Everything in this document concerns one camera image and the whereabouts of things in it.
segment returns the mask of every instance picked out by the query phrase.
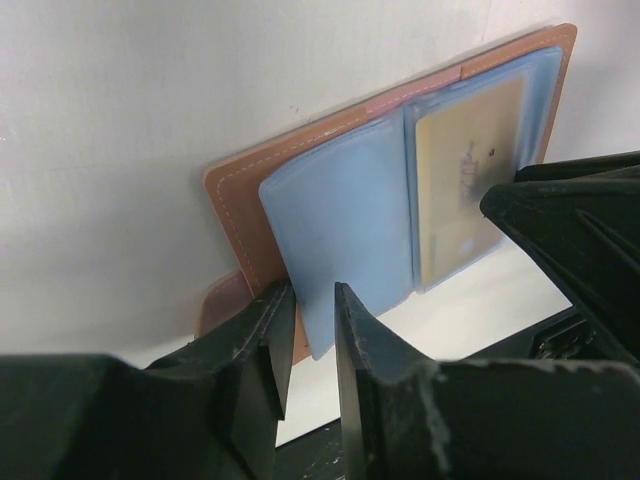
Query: leather cover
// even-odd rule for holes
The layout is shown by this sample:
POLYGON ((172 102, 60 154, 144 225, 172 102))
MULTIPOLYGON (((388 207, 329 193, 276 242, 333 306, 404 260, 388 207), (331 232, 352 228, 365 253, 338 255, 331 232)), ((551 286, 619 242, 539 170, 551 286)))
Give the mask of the leather cover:
MULTIPOLYGON (((402 103, 447 85, 491 70, 511 60, 548 47, 562 49, 562 62, 548 120, 536 161, 544 158, 573 44, 576 28, 570 24, 540 30, 452 67, 393 88, 291 133, 280 136, 209 169, 205 188, 238 258, 251 293, 259 294, 273 280, 287 277, 282 257, 262 207, 258 189, 275 170, 306 151, 383 116, 402 103)), ((308 344, 298 316, 295 359, 307 356, 308 344)))

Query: stitching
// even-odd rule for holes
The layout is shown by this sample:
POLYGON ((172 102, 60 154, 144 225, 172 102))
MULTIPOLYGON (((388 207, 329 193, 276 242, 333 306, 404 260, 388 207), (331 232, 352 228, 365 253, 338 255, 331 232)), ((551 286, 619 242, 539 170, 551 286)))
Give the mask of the stitching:
POLYGON ((422 92, 424 92, 425 90, 429 90, 429 89, 431 89, 431 88, 438 88, 438 87, 441 87, 442 85, 445 85, 446 83, 449 83, 450 81, 455 80, 455 79, 456 79, 456 77, 459 77, 459 76, 460 76, 460 74, 459 74, 459 73, 458 73, 457 75, 451 75, 451 77, 450 77, 450 78, 449 78, 449 77, 447 77, 447 78, 445 78, 444 80, 439 81, 438 83, 433 83, 433 84, 430 84, 430 85, 426 85, 426 86, 424 86, 424 87, 422 87, 422 88, 419 88, 419 89, 417 89, 417 90, 413 90, 412 92, 405 93, 404 95, 400 95, 400 96, 398 96, 398 97, 396 97, 396 98, 394 98, 394 99, 392 99, 392 100, 389 100, 388 102, 383 103, 382 105, 378 105, 377 107, 372 108, 372 109, 370 110, 370 113, 373 113, 373 112, 375 112, 376 110, 380 110, 381 108, 386 107, 386 106, 387 106, 387 105, 389 105, 390 103, 394 103, 394 102, 397 102, 398 100, 403 100, 403 99, 405 99, 405 98, 407 98, 407 97, 410 97, 411 95, 415 95, 415 94, 417 94, 417 93, 422 93, 422 92))
POLYGON ((256 335, 258 330, 260 330, 261 327, 262 327, 261 334, 264 334, 264 331, 267 329, 267 327, 271 323, 271 320, 273 319, 274 313, 278 310, 278 306, 280 305, 280 302, 282 301, 282 298, 284 297, 284 294, 286 291, 287 291, 287 285, 284 285, 281 288, 281 292, 279 296, 276 297, 276 295, 274 295, 273 297, 271 297, 271 300, 269 300, 269 304, 262 312, 262 315, 260 315, 260 318, 258 319, 258 323, 256 324, 255 328, 253 329, 251 334, 247 337, 247 339, 244 341, 242 346, 237 351, 234 352, 232 360, 235 360, 236 358, 238 358, 238 356, 245 351, 245 349, 247 348, 247 346, 249 345, 249 343, 251 342, 251 340, 256 335))
POLYGON ((235 223, 233 221, 233 218, 231 217, 231 214, 229 213, 229 210, 227 209, 227 205, 225 204, 225 201, 224 201, 224 198, 222 196, 222 193, 220 192, 222 184, 227 179, 237 175, 240 172, 244 172, 245 170, 249 170, 249 169, 255 167, 256 165, 260 165, 261 163, 269 162, 270 160, 273 160, 274 158, 277 158, 277 157, 279 157, 279 156, 281 156, 281 155, 283 155, 283 154, 285 154, 287 152, 296 150, 296 149, 298 149, 298 148, 300 148, 302 146, 308 145, 309 143, 315 142, 315 141, 320 140, 320 139, 322 139, 324 137, 327 137, 327 136, 332 135, 332 134, 334 134, 336 132, 339 132, 340 130, 343 130, 343 129, 347 128, 349 125, 353 125, 354 123, 359 122, 360 120, 364 120, 364 119, 365 119, 365 117, 358 117, 358 118, 356 118, 354 120, 351 120, 351 121, 349 121, 347 123, 343 123, 342 125, 340 125, 338 127, 332 128, 331 130, 327 130, 326 132, 324 132, 324 133, 322 133, 320 135, 317 135, 317 136, 312 137, 312 138, 310 138, 308 140, 305 140, 304 142, 298 143, 298 144, 293 145, 292 147, 289 147, 289 148, 285 148, 284 150, 281 150, 281 151, 279 151, 279 152, 277 152, 277 153, 275 153, 275 154, 273 154, 273 155, 271 155, 269 157, 262 158, 262 159, 258 160, 257 162, 253 162, 253 163, 251 163, 251 164, 249 164, 247 166, 239 168, 235 172, 231 172, 231 173, 225 175, 218 182, 218 185, 217 185, 217 188, 216 188, 216 192, 218 194, 218 198, 220 199, 220 203, 222 204, 222 208, 224 209, 224 212, 227 215, 227 218, 229 219, 229 223, 231 225, 231 229, 233 230, 233 234, 236 237, 236 240, 238 241, 238 244, 240 245, 240 248, 242 250, 242 254, 243 254, 243 256, 244 256, 244 258, 245 258, 245 260, 247 262, 247 265, 249 266, 249 271, 251 272, 251 276, 256 281, 256 285, 257 285, 258 288, 260 288, 262 286, 262 282, 260 282, 260 280, 258 279, 258 276, 256 275, 255 269, 253 268, 253 265, 251 264, 251 260, 249 260, 249 255, 247 254, 247 250, 246 250, 244 244, 242 243, 242 240, 240 239, 240 235, 238 234, 238 230, 236 228, 236 225, 235 225, 235 223))
MULTIPOLYGON (((471 72, 469 72, 467 76, 472 76, 474 73, 477 73, 477 72, 479 72, 480 70, 484 70, 484 69, 487 69, 487 68, 492 68, 492 67, 494 67, 494 66, 498 65, 498 64, 499 64, 499 63, 501 63, 501 62, 508 61, 508 60, 513 59, 513 58, 516 58, 518 55, 521 55, 522 53, 524 53, 524 52, 526 52, 526 51, 534 51, 534 50, 536 49, 536 47, 539 47, 539 46, 542 46, 542 45, 547 45, 547 44, 549 44, 549 43, 551 43, 551 42, 553 42, 554 40, 557 40, 557 39, 559 39, 559 38, 567 38, 567 37, 569 37, 569 35, 568 35, 568 34, 556 35, 555 37, 551 37, 551 38, 549 38, 549 39, 547 39, 547 40, 540 41, 540 42, 535 43, 535 44, 533 44, 533 45, 528 45, 527 47, 522 48, 522 49, 518 50, 517 52, 512 53, 511 55, 506 55, 506 56, 504 56, 504 57, 501 57, 501 58, 498 58, 498 59, 496 59, 496 60, 493 60, 492 62, 488 62, 488 63, 486 63, 486 64, 483 64, 482 66, 476 67, 476 68, 475 68, 475 69, 473 69, 471 72)), ((564 57, 565 57, 565 58, 564 58, 564 59, 563 59, 563 61, 562 61, 562 67, 563 67, 563 68, 562 68, 561 70, 564 70, 564 67, 565 67, 565 65, 567 64, 567 61, 568 61, 568 58, 567 58, 567 55, 566 55, 566 54, 564 55, 564 57)), ((553 105, 554 103, 556 103, 556 101, 557 101, 557 97, 558 97, 558 92, 557 92, 557 90, 558 90, 558 83, 560 82, 560 80, 561 80, 561 77, 560 77, 560 76, 558 76, 558 80, 556 81, 555 93, 554 93, 554 95, 553 95, 552 105, 553 105)), ((432 87, 432 86, 426 86, 426 87, 424 87, 424 89, 438 87, 438 86, 440 86, 441 84, 443 84, 444 82, 445 82, 445 80, 443 80, 443 81, 442 81, 442 82, 440 82, 439 84, 436 84, 436 85, 435 85, 435 86, 433 86, 433 87, 432 87)), ((372 112, 374 112, 374 111, 376 111, 376 110, 378 110, 378 109, 380 109, 380 108, 383 108, 384 106, 388 105, 389 103, 395 102, 395 101, 397 101, 397 100, 399 100, 399 99, 401 99, 401 98, 405 98, 406 96, 409 96, 409 95, 412 95, 412 94, 415 94, 415 93, 419 93, 419 92, 420 92, 420 89, 418 89, 416 92, 412 92, 412 93, 408 93, 408 94, 406 94, 406 95, 399 96, 399 97, 397 97, 397 98, 395 98, 395 99, 393 99, 393 100, 390 100, 389 102, 387 102, 387 103, 385 103, 385 104, 383 104, 383 105, 380 105, 380 106, 378 106, 378 107, 376 107, 376 108, 373 108, 373 109, 371 110, 371 112, 369 112, 369 113, 372 113, 372 112)), ((363 119, 365 119, 365 118, 366 118, 366 117, 358 117, 358 118, 356 118, 356 119, 354 119, 354 120, 351 120, 351 121, 349 121, 349 122, 347 122, 347 123, 344 123, 344 124, 342 124, 342 125, 340 125, 340 126, 338 126, 338 127, 336 127, 336 128, 333 128, 333 129, 331 129, 331 130, 327 130, 326 132, 324 132, 324 133, 322 133, 322 134, 320 134, 320 135, 318 135, 318 136, 312 137, 312 138, 310 138, 310 139, 308 139, 308 140, 305 140, 304 142, 298 143, 298 144, 296 144, 296 145, 294 145, 294 146, 292 146, 292 147, 285 148, 284 150, 281 150, 281 151, 279 151, 279 152, 277 152, 277 153, 275 153, 275 154, 273 154, 273 155, 270 155, 269 157, 262 158, 262 159, 258 160, 257 162, 253 162, 253 163, 250 163, 250 164, 249 164, 249 165, 247 165, 247 166, 244 166, 244 167, 242 167, 242 168, 239 168, 238 170, 236 170, 236 171, 234 171, 234 172, 231 172, 231 173, 229 173, 229 174, 225 175, 224 177, 222 177, 222 178, 218 181, 218 185, 217 185, 217 187, 216 187, 216 192, 217 192, 217 194, 218 194, 218 199, 220 200, 220 203, 221 203, 221 205, 222 205, 222 208, 224 209, 224 212, 225 212, 225 214, 226 214, 226 216, 227 216, 227 218, 228 218, 228 220, 229 220, 229 224, 231 225, 231 229, 232 229, 232 231, 233 231, 233 235, 235 236, 235 238, 236 238, 236 240, 237 240, 237 242, 238 242, 238 245, 240 245, 240 249, 242 250, 242 255, 244 256, 244 258, 245 258, 245 260, 246 260, 246 262, 247 262, 247 265, 249 266, 249 272, 251 273, 251 276, 253 277, 253 279, 256 281, 256 285, 257 285, 257 287, 258 287, 258 288, 260 288, 260 287, 262 286, 262 282, 260 282, 260 280, 258 279, 258 276, 257 276, 257 274, 256 274, 256 271, 255 271, 255 269, 254 269, 253 265, 251 264, 251 260, 249 260, 249 255, 248 255, 248 253, 247 253, 247 250, 246 250, 246 248, 245 248, 244 244, 242 243, 242 240, 241 240, 241 238, 240 238, 240 235, 238 234, 238 230, 237 230, 237 228, 236 228, 235 222, 233 221, 233 218, 231 217, 231 214, 229 213, 229 210, 227 209, 227 205, 225 204, 225 201, 224 201, 224 198, 223 198, 223 196, 222 196, 222 193, 220 192, 220 189, 221 189, 221 187, 222 187, 222 184, 223 184, 227 179, 229 179, 229 178, 231 178, 231 177, 233 177, 233 176, 237 175, 237 174, 238 174, 238 173, 240 173, 240 172, 244 172, 245 170, 249 170, 249 169, 251 169, 251 168, 255 167, 256 165, 260 165, 261 163, 269 162, 269 161, 273 160, 274 158, 277 158, 277 157, 279 157, 279 156, 281 156, 281 155, 283 155, 283 154, 285 154, 285 153, 287 153, 287 152, 290 152, 290 151, 296 150, 296 149, 298 149, 298 148, 300 148, 300 147, 302 147, 302 146, 304 146, 304 145, 308 145, 309 143, 315 142, 315 141, 317 141, 317 140, 320 140, 321 138, 324 138, 324 137, 327 137, 327 136, 329 136, 329 135, 332 135, 332 134, 334 134, 334 133, 336 133, 336 132, 339 132, 339 131, 341 131, 341 130, 343 130, 343 129, 347 128, 349 125, 352 125, 352 124, 354 124, 354 123, 356 123, 356 122, 359 122, 360 120, 363 120, 363 119)))

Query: card holder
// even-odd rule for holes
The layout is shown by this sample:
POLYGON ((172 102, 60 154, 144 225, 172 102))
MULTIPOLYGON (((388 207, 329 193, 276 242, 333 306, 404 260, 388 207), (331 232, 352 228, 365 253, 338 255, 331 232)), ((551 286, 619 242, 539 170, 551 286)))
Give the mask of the card holder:
POLYGON ((408 100, 261 183, 314 358, 334 342, 336 281, 378 315, 499 243, 477 202, 537 158, 562 60, 562 48, 545 48, 408 100), (435 135, 425 148, 423 131, 435 135))
MULTIPOLYGON (((562 64, 562 55, 563 52, 560 47, 549 47, 543 50, 538 50, 468 80, 454 84, 441 91, 418 97, 404 105, 405 135, 406 143, 408 145, 407 172, 409 175, 409 205, 411 209, 411 223, 413 226, 413 272, 414 285, 418 292, 428 290, 456 273, 461 268, 464 268, 470 262, 478 260, 480 257, 495 248, 500 240, 504 238, 504 236, 499 233, 498 229, 495 228, 491 222, 482 217, 478 209, 478 203, 484 193, 486 193, 491 186, 496 183, 506 183, 511 181, 516 170, 523 166, 532 164, 538 157, 545 125, 547 124, 547 118, 551 109, 556 80, 562 64), (446 199, 442 198, 445 195, 434 195, 433 192, 429 195, 429 192, 426 192, 426 190, 429 190, 428 186, 425 184, 426 181, 431 181, 432 183, 443 182, 444 175, 439 174, 436 168, 437 166, 431 169, 436 171, 424 171, 422 175, 419 175, 419 165, 416 155, 416 126, 421 119, 427 116, 437 114, 438 112, 442 112, 446 109, 455 108, 456 105, 460 105, 474 97, 477 98, 483 94, 490 95, 491 90, 494 90, 498 96, 505 96, 509 94, 513 96, 514 88, 507 89, 506 91, 504 89, 500 90, 500 88, 507 86, 509 83, 514 85, 519 81, 522 82, 523 98, 520 114, 518 115, 519 118, 516 120, 519 124, 517 125, 517 128, 515 128, 517 138, 514 142, 515 148, 513 151, 513 158, 509 158, 511 155, 505 157, 507 163, 506 168, 498 171, 497 174, 485 175, 485 177, 488 178, 484 178, 484 181, 482 174, 475 178, 473 185, 473 197, 475 201, 470 202, 472 204, 471 206, 474 207, 473 213, 470 215, 468 214, 466 219, 457 222, 457 225, 454 224, 456 222, 452 221, 452 219, 447 219, 448 221, 445 220, 444 222, 441 222, 441 224, 443 224, 441 229, 448 228, 451 235, 444 235, 444 240, 441 241, 440 244, 452 248, 455 243, 458 243, 459 248, 464 250, 464 253, 461 255, 460 261, 456 262, 454 260, 449 262, 450 265, 448 268, 444 269, 448 270, 447 273, 443 274, 440 272, 440 274, 438 274, 438 272, 432 272, 431 275, 428 275, 426 272, 422 271, 422 266, 425 263, 424 259, 426 256, 431 257, 432 259, 437 258, 438 249, 435 246, 432 246, 432 248, 424 248, 424 246, 429 243, 436 243, 435 239, 437 239, 437 237, 433 232, 433 227, 426 225, 431 222, 425 221, 424 214, 422 215, 423 221, 420 221, 420 206, 427 203, 431 205, 432 210, 437 209, 437 207, 434 206, 439 202, 445 203, 446 199), (421 189, 422 199, 419 198, 419 185, 422 185, 423 187, 421 189)), ((493 98, 489 97, 487 100, 498 103, 501 100, 509 102, 511 99, 501 99, 494 96, 493 98)), ((486 102, 485 104, 480 103, 477 107, 485 110, 490 108, 486 105, 486 102)), ((461 135, 459 135, 459 139, 467 138, 470 139, 470 141, 473 141, 473 130, 476 130, 476 150, 478 147, 477 144, 482 143, 483 140, 481 137, 477 137, 478 134, 489 130, 492 126, 493 128, 501 128, 503 131, 509 128, 509 125, 496 124, 495 118, 490 118, 490 116, 486 115, 486 112, 478 112, 477 108, 476 111, 468 110, 458 113, 460 115, 472 114, 472 117, 479 117, 477 122, 474 122, 473 118, 467 119, 464 126, 467 130, 471 131, 463 131, 460 132, 461 135), (494 125, 489 125, 491 120, 494 121, 494 125)), ((500 132, 490 133, 493 133, 493 135, 489 135, 489 137, 493 137, 491 138, 492 141, 495 142, 498 140, 496 137, 499 137, 498 134, 500 132)), ((495 145, 492 144, 488 149, 493 149, 493 153, 495 153, 495 145)), ((462 163, 465 157, 468 158, 469 155, 466 151, 459 151, 457 157, 450 157, 451 155, 448 155, 446 159, 443 159, 443 161, 447 161, 449 165, 439 165, 440 169, 445 170, 449 168, 449 170, 452 170, 451 164, 453 163, 459 168, 454 168, 452 173, 458 173, 462 176, 463 172, 461 170, 464 169, 464 165, 462 163)), ((450 217, 455 216, 456 214, 451 212, 450 217)))

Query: card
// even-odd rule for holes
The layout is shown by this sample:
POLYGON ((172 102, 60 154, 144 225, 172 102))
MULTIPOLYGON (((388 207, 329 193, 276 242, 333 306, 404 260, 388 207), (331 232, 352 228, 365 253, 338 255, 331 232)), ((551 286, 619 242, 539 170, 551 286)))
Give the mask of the card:
POLYGON ((525 79, 487 88, 416 124, 422 284, 454 273, 497 245, 480 200, 515 172, 525 79))

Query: brown leather wallet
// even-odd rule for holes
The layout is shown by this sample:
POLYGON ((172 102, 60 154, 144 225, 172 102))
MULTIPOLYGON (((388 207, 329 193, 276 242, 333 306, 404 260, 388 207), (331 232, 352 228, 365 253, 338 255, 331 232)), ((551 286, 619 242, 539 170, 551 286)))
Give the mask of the brown leather wallet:
MULTIPOLYGON (((536 162, 542 162, 576 33, 576 27, 571 24, 530 33, 418 80, 392 88, 211 167, 204 176, 204 185, 238 259, 240 272, 227 277, 211 291, 203 307, 204 320, 198 333, 208 331, 211 325, 228 318, 229 312, 241 308, 248 302, 250 295, 258 295, 271 282, 288 276, 258 196, 260 184, 279 167, 301 153, 360 127, 414 97, 479 75, 536 50, 560 47, 563 51, 562 63, 536 158, 536 162), (207 305, 218 304, 225 305, 219 313, 207 308, 207 305)), ((309 354, 304 327, 298 315, 294 363, 309 354)))

